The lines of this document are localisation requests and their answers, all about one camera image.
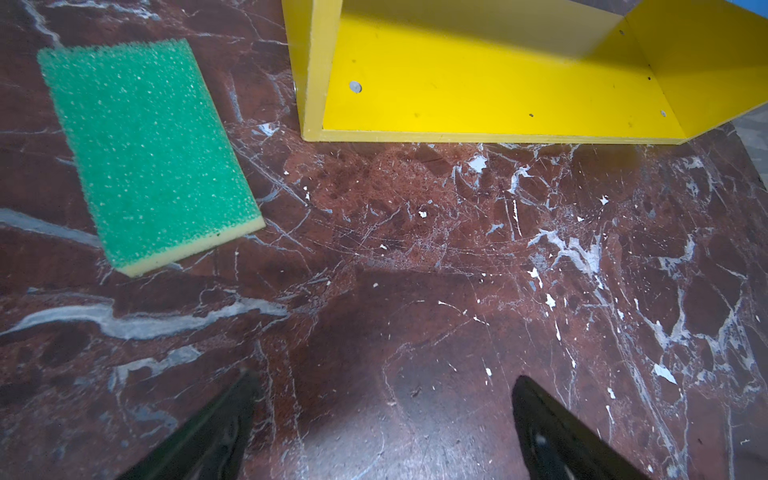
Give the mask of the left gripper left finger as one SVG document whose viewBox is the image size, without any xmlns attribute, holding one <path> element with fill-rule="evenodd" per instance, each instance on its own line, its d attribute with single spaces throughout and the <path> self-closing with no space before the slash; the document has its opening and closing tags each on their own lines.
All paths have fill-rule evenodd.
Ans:
<svg viewBox="0 0 768 480">
<path fill-rule="evenodd" d="M 208 402 L 122 479 L 236 479 L 250 441 L 261 384 L 249 370 Z"/>
</svg>

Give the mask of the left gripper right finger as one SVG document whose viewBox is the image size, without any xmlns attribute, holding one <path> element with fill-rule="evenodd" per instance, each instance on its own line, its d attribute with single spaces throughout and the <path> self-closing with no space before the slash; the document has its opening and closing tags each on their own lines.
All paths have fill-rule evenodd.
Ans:
<svg viewBox="0 0 768 480">
<path fill-rule="evenodd" d="M 645 479 L 532 378 L 511 391 L 515 430 L 531 479 Z"/>
</svg>

